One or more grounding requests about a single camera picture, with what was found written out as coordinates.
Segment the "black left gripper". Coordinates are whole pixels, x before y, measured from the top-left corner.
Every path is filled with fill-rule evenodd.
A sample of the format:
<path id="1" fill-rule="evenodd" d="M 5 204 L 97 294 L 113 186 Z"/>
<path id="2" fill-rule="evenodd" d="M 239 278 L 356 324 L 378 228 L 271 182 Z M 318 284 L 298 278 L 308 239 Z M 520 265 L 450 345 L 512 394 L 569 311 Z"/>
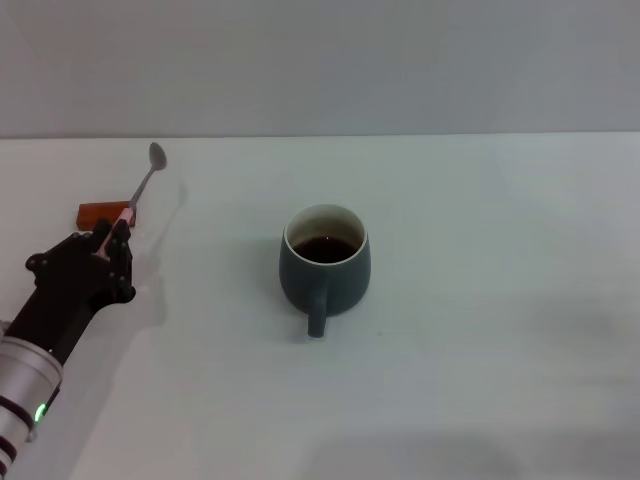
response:
<path id="1" fill-rule="evenodd" d="M 109 232 L 110 222 L 100 218 L 91 231 L 73 232 L 46 252 L 30 256 L 25 267 L 34 274 L 35 290 L 5 335 L 64 363 L 99 310 L 132 301 L 136 290 L 129 225 L 114 224 L 105 245 L 107 260 L 97 252 Z"/>

